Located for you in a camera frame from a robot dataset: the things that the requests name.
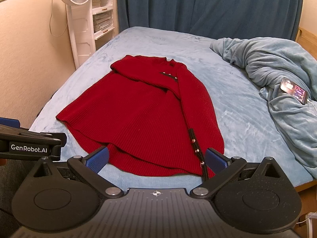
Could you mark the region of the red knit sweater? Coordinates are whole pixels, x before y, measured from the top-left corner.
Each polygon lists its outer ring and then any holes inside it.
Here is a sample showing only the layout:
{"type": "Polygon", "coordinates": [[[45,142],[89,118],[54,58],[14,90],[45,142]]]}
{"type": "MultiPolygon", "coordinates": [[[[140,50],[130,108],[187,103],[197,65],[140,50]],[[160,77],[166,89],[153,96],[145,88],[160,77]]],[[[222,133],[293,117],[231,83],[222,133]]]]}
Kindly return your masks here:
{"type": "Polygon", "coordinates": [[[206,151],[224,152],[204,84],[167,58],[126,55],[56,118],[87,153],[105,146],[111,165],[139,176],[207,180],[206,151]]]}

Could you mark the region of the light blue bed sheet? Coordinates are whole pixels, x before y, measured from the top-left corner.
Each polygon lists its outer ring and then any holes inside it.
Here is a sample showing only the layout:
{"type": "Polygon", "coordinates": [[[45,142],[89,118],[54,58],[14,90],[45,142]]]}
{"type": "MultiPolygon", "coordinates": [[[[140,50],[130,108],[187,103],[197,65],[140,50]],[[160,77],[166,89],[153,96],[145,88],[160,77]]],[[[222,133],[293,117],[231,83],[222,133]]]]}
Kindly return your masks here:
{"type": "Polygon", "coordinates": [[[56,115],[88,87],[110,71],[113,62],[126,55],[164,57],[182,62],[210,94],[227,157],[248,162],[273,157],[295,187],[313,180],[296,160],[273,122],[267,102],[244,70],[230,65],[211,50],[211,39],[187,33],[146,27],[122,31],[98,49],[74,72],[44,106],[31,126],[35,132],[68,130],[56,115]]]}

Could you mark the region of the smartphone with lit screen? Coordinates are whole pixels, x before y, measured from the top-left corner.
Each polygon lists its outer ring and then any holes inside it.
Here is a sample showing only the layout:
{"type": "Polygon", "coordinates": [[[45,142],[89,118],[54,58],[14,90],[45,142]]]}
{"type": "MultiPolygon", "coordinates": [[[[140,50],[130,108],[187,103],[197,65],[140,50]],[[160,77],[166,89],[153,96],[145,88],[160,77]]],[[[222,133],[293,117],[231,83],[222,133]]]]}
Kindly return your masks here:
{"type": "Polygon", "coordinates": [[[283,92],[296,98],[302,105],[307,103],[308,92],[291,80],[284,77],[280,83],[283,92]]]}

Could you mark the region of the grey-blue fleece blanket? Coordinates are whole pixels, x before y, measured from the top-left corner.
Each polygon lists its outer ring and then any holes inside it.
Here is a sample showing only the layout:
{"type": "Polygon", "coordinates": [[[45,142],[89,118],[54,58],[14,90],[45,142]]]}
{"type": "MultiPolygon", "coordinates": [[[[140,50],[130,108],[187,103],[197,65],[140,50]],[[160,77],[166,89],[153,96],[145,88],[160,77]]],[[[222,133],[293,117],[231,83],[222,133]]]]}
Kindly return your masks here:
{"type": "Polygon", "coordinates": [[[316,59],[295,41],[221,38],[210,48],[246,71],[296,160],[316,177],[316,59]]]}

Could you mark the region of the white standing fan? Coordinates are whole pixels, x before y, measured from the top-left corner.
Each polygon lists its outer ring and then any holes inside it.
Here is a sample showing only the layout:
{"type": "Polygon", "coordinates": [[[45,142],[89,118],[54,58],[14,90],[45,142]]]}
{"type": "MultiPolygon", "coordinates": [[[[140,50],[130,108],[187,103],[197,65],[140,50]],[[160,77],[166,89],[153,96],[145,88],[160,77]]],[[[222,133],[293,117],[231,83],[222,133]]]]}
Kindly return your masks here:
{"type": "Polygon", "coordinates": [[[61,0],[66,5],[70,44],[76,68],[96,51],[92,0],[61,0]]]}

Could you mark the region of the white shelf unit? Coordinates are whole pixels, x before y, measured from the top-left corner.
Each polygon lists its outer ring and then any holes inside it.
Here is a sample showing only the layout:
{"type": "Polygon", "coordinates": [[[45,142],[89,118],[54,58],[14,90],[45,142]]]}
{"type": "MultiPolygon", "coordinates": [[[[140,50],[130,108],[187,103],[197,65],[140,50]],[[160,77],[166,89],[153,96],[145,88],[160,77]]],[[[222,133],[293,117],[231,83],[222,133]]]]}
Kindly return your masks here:
{"type": "Polygon", "coordinates": [[[117,0],[92,0],[92,20],[98,50],[119,33],[117,0]]]}

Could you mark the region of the wooden bed headboard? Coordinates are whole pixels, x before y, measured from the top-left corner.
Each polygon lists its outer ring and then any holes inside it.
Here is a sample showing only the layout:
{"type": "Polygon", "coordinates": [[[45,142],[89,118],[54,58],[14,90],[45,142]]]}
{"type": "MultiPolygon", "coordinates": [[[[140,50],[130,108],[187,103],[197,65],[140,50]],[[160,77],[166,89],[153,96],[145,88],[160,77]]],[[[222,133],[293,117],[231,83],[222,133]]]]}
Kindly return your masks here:
{"type": "Polygon", "coordinates": [[[310,53],[317,60],[317,37],[310,31],[301,27],[298,28],[296,42],[310,53]]]}

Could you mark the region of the dark blue curtain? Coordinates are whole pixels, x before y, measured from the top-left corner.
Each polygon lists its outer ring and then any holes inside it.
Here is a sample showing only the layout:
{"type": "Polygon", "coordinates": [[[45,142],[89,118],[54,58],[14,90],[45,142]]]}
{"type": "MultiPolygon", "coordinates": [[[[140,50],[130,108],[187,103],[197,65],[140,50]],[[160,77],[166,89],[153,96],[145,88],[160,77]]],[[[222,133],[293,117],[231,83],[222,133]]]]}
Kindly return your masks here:
{"type": "Polygon", "coordinates": [[[209,38],[294,40],[303,0],[117,0],[120,30],[142,26],[209,38]]]}

